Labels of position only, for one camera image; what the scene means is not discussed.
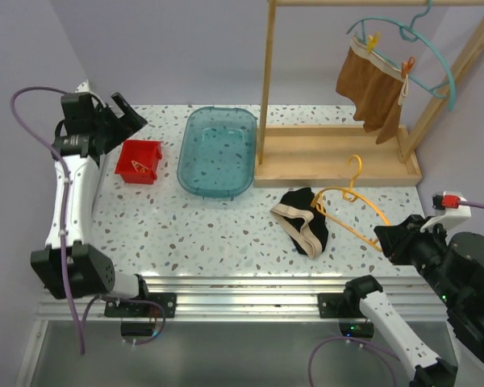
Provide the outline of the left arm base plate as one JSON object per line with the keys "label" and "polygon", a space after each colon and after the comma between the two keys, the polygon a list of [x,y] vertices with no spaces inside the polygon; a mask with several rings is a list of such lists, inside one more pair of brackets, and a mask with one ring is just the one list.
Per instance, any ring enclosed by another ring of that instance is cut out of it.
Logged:
{"label": "left arm base plate", "polygon": [[175,293],[149,293],[145,298],[106,301],[107,318],[173,318],[177,308]]}

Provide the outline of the pink clothespin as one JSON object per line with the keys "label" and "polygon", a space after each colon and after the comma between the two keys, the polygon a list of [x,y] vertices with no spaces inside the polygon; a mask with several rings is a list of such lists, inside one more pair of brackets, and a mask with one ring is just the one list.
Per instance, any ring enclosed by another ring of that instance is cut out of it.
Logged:
{"label": "pink clothespin", "polygon": [[136,173],[138,173],[137,170],[140,169],[140,168],[146,168],[148,170],[148,167],[147,166],[141,164],[140,162],[138,162],[136,160],[132,160],[131,161],[131,166],[136,171]]}

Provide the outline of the yellow plastic hanger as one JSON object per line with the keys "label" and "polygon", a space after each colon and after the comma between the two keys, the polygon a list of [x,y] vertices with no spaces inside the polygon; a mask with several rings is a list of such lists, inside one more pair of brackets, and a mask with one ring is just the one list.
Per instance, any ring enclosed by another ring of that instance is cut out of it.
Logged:
{"label": "yellow plastic hanger", "polygon": [[357,171],[350,178],[348,186],[346,188],[339,187],[339,186],[327,186],[319,190],[317,193],[314,194],[314,197],[310,203],[310,207],[320,212],[321,215],[324,216],[325,218],[332,220],[335,224],[339,225],[340,227],[343,227],[346,231],[352,233],[354,236],[356,236],[362,242],[368,244],[371,248],[373,248],[377,252],[382,252],[382,248],[379,245],[378,238],[375,238],[375,239],[366,238],[363,234],[359,233],[357,230],[350,227],[348,224],[340,221],[336,216],[329,214],[324,205],[323,198],[324,198],[324,194],[327,191],[339,191],[341,192],[342,198],[344,201],[348,203],[354,203],[358,201],[363,202],[367,207],[369,207],[374,211],[374,213],[382,220],[385,226],[390,225],[390,220],[378,208],[378,206],[355,190],[355,183],[358,177],[362,174],[364,163],[362,158],[357,154],[353,154],[348,158],[347,165],[350,165],[353,161],[357,162]]}

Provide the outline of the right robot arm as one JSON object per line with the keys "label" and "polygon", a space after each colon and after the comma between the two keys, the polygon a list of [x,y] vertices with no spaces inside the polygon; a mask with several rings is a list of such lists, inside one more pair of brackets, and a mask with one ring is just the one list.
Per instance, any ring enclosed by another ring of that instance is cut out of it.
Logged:
{"label": "right robot arm", "polygon": [[449,238],[442,223],[420,215],[374,232],[384,256],[392,264],[413,266],[444,303],[459,347],[458,364],[451,365],[424,343],[371,275],[346,283],[346,312],[371,320],[412,386],[484,386],[484,236],[459,232]]}

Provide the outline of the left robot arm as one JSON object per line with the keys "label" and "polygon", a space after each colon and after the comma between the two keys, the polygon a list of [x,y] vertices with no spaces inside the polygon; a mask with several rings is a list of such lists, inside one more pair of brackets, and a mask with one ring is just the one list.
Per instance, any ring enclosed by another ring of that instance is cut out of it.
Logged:
{"label": "left robot arm", "polygon": [[64,118],[56,125],[56,198],[44,248],[31,254],[31,267],[56,299],[103,296],[123,299],[133,316],[147,314],[152,298],[139,274],[115,270],[92,244],[94,202],[103,157],[146,126],[147,121],[120,93],[116,108],[97,102],[90,92],[65,94]]}

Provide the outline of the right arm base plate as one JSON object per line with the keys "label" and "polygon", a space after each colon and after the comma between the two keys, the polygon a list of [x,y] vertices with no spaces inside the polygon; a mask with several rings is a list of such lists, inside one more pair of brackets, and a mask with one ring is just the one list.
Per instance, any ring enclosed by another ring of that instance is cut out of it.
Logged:
{"label": "right arm base plate", "polygon": [[359,310],[348,304],[343,293],[318,293],[317,306],[320,318],[363,318]]}

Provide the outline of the brown underwear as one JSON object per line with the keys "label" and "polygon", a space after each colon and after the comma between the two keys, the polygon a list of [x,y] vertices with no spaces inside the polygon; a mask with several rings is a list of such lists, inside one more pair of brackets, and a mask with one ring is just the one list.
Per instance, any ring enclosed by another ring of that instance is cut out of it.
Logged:
{"label": "brown underwear", "polygon": [[409,91],[409,75],[402,78],[401,68],[374,50],[367,52],[366,44],[356,36],[351,38],[336,92],[353,103],[353,119],[362,123],[364,131],[377,134],[376,144],[397,135]]}

